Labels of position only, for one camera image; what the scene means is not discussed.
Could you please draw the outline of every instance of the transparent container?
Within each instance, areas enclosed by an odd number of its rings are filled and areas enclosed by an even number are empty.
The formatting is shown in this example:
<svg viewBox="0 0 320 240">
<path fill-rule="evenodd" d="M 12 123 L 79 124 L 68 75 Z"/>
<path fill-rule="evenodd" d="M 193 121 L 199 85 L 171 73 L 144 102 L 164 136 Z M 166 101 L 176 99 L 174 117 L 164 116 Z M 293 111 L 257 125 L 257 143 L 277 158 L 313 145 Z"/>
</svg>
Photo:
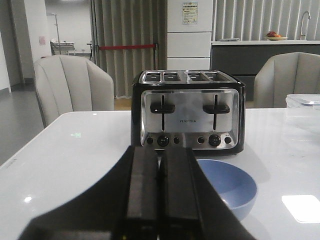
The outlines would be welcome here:
<svg viewBox="0 0 320 240">
<path fill-rule="evenodd" d="M 320 94 L 286 96 L 287 119 L 296 126 L 320 134 Z"/>
</svg>

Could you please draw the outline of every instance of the red rope barrier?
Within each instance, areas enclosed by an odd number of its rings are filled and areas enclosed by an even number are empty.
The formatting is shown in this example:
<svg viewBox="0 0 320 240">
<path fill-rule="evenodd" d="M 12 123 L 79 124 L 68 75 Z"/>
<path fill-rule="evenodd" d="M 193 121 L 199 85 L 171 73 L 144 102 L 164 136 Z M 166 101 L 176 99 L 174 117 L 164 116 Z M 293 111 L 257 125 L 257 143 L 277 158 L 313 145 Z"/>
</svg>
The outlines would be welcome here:
<svg viewBox="0 0 320 240">
<path fill-rule="evenodd" d="M 155 47 L 156 47 L 155 44 L 129 45 L 129 46 L 100 46 L 99 50 L 151 49 Z"/>
</svg>

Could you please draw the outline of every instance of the toaster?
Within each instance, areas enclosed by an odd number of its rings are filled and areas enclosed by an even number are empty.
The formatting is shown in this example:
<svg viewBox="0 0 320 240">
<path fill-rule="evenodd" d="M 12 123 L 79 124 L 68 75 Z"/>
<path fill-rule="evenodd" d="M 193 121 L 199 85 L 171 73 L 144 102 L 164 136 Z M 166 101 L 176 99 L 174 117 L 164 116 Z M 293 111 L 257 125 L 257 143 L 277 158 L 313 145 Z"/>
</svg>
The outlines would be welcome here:
<svg viewBox="0 0 320 240">
<path fill-rule="evenodd" d="M 197 156 L 244 149 L 245 85 L 219 70 L 146 70 L 134 79 L 131 144 Z"/>
</svg>

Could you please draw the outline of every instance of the dark gray cabinet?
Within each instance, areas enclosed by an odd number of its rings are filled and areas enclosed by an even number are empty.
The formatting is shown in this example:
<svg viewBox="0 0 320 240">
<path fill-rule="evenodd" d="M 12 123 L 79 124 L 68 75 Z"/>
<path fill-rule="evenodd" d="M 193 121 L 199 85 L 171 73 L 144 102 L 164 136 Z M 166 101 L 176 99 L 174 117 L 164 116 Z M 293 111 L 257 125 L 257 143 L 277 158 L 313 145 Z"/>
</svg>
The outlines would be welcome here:
<svg viewBox="0 0 320 240">
<path fill-rule="evenodd" d="M 266 61 L 278 54 L 305 52 L 320 55 L 317 44 L 213 45 L 212 70 L 221 70 L 245 83 L 246 100 L 254 99 L 255 76 Z"/>
</svg>

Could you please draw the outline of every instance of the blue bowl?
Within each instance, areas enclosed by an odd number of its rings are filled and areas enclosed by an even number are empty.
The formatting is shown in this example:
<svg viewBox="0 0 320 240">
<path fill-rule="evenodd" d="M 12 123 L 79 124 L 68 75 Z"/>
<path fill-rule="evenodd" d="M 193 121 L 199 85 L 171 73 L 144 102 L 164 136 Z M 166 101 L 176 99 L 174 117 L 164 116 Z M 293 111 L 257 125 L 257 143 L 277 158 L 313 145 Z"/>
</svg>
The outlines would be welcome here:
<svg viewBox="0 0 320 240">
<path fill-rule="evenodd" d="M 240 168 L 223 161 L 199 159 L 198 164 L 238 220 L 244 219 L 254 206 L 257 196 L 257 184 L 253 178 Z"/>
</svg>

